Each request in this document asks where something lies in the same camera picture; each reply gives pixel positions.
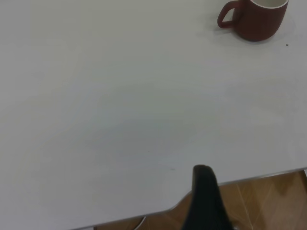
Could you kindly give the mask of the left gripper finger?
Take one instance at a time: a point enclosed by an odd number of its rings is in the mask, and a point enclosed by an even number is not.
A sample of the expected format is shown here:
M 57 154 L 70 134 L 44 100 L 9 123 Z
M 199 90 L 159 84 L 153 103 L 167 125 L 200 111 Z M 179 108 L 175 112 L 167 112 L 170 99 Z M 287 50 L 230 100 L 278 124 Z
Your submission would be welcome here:
M 191 204 L 183 230 L 231 230 L 232 223 L 223 204 L 211 167 L 193 167 Z

